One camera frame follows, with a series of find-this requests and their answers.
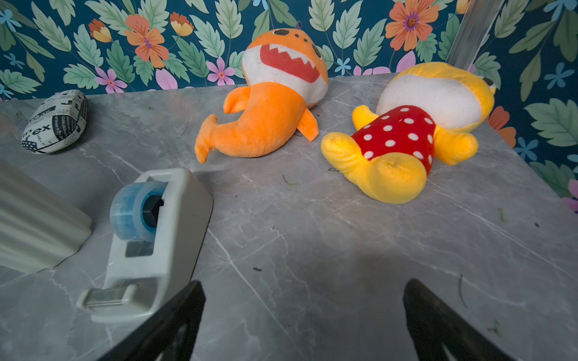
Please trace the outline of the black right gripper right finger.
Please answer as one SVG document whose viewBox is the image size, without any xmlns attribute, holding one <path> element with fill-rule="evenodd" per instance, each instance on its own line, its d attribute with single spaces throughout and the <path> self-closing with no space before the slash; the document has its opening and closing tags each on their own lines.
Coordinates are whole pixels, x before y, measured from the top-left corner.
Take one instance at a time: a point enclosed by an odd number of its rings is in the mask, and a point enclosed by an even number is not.
<svg viewBox="0 0 578 361">
<path fill-rule="evenodd" d="M 403 292 L 406 325 L 420 360 L 511 360 L 417 279 Z"/>
</svg>

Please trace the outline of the white ribbed vase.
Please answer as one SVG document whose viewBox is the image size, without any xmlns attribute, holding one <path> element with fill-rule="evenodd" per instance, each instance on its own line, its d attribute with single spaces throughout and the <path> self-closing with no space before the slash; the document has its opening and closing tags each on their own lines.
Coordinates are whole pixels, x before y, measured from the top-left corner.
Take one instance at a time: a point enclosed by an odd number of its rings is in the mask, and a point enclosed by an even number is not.
<svg viewBox="0 0 578 361">
<path fill-rule="evenodd" d="M 1 163 L 1 265 L 25 274 L 59 265 L 92 234 L 92 220 L 21 170 Z"/>
</svg>

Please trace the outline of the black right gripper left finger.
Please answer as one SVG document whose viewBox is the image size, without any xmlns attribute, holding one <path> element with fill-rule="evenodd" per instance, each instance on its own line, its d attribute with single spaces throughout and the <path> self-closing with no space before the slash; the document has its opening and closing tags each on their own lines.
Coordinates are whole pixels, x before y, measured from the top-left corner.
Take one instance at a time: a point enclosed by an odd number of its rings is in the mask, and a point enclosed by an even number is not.
<svg viewBox="0 0 578 361">
<path fill-rule="evenodd" d="M 206 295 L 194 280 L 101 360 L 191 360 Z"/>
</svg>

